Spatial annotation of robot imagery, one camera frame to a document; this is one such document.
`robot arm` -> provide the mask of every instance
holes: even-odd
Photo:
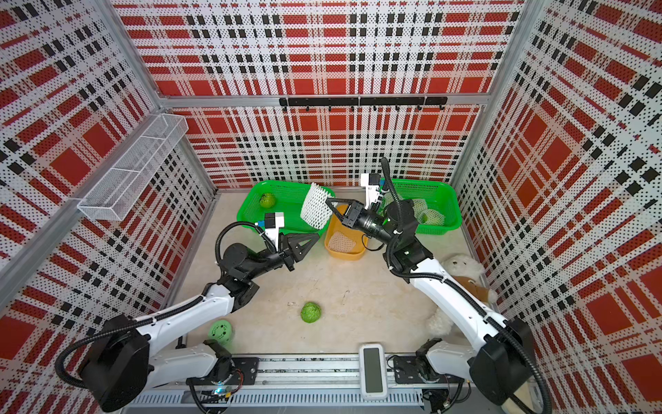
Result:
[[[282,213],[270,213],[258,224],[235,222],[216,240],[221,277],[203,292],[177,305],[150,315],[129,319],[119,315],[108,320],[103,330],[77,341],[56,359],[57,375],[70,385],[89,389],[103,411],[116,411],[130,403],[143,389],[185,378],[213,378],[224,381],[232,374],[231,355],[215,340],[193,348],[160,352],[192,329],[241,309],[259,286],[253,279],[283,265],[294,270],[319,240],[317,233],[284,235]],[[240,243],[230,245],[220,257],[220,241],[230,229],[247,225],[258,230],[267,248],[254,252]],[[65,359],[76,349],[92,343],[78,372],[69,375]]]
[[[340,222],[376,238],[387,245],[384,259],[389,271],[423,291],[462,330],[471,348],[438,341],[426,349],[423,371],[450,373],[471,378],[493,403],[511,397],[525,412],[531,413],[514,392],[534,375],[544,399],[544,413],[551,412],[549,392],[533,362],[533,343],[529,327],[515,318],[506,320],[475,299],[455,283],[441,264],[416,238],[418,221],[412,203],[401,201],[388,177],[388,161],[382,159],[386,184],[394,202],[384,216],[377,214],[382,192],[376,177],[366,177],[366,202],[353,199],[326,200]],[[335,203],[348,204],[340,213]],[[285,265],[294,270],[317,242],[319,236],[288,234],[278,230],[283,216],[271,213],[259,223],[236,222],[226,227],[216,240],[216,262],[221,278],[208,284],[203,293],[173,307],[135,320],[121,315],[107,321],[104,329],[71,345],[56,360],[56,373],[65,382],[88,388],[103,411],[114,411],[133,400],[144,388],[183,378],[214,376],[223,381],[230,375],[230,355],[216,341],[173,351],[161,351],[167,344],[207,321],[217,319],[245,306],[259,289],[253,279]],[[254,252],[240,243],[230,245],[220,256],[220,240],[233,227],[251,226],[265,239],[267,248]],[[64,360],[75,349],[93,342],[79,374],[82,380],[64,370]]]

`perforated panel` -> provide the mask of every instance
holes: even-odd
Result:
[[[439,108],[178,109],[187,136],[219,187],[263,180],[359,185],[391,161],[396,178],[448,181],[479,112]]]
[[[519,1],[112,0],[164,95],[486,92]]]
[[[548,1],[459,186],[558,412],[662,409],[662,2]]]
[[[151,110],[92,2],[0,11],[0,267]]]
[[[209,203],[178,148],[122,222],[82,219],[0,313],[0,411],[93,413],[52,363],[120,313],[158,310]],[[84,349],[68,364],[75,371]]]

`beige floor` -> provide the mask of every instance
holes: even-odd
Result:
[[[245,193],[220,196],[177,301],[200,294],[207,282],[218,279],[214,241],[236,220],[245,197]],[[361,199],[363,194],[338,193],[337,197]],[[470,254],[461,230],[443,236],[422,234],[419,240],[440,260],[456,253]],[[231,230],[221,251],[233,242],[242,242],[255,251],[264,246],[256,233],[244,228]],[[260,286],[255,297],[225,318],[235,330],[229,351],[346,353],[357,352],[361,343],[380,342],[386,352],[414,352],[428,339],[425,320],[434,313],[435,305],[422,292],[392,276],[380,252],[366,252],[361,260],[346,262],[330,257],[320,239],[295,267],[294,272],[281,268],[260,276],[255,280]],[[313,324],[299,316],[307,301],[322,307],[322,318]],[[205,323],[191,331],[189,346],[207,339],[211,325]]]

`stuffed animal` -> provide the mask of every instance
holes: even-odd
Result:
[[[490,303],[497,301],[497,293],[494,290],[481,286],[481,275],[485,273],[485,269],[472,257],[466,254],[456,254],[444,260],[442,266],[479,301]],[[434,337],[448,335],[453,327],[453,321],[439,308],[426,324],[428,331]]]

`green ball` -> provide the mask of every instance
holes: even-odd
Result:
[[[260,205],[263,209],[270,209],[276,204],[276,196],[271,193],[264,193],[260,197]]]
[[[322,316],[322,308],[313,302],[308,302],[301,308],[301,319],[306,323],[313,323]]]

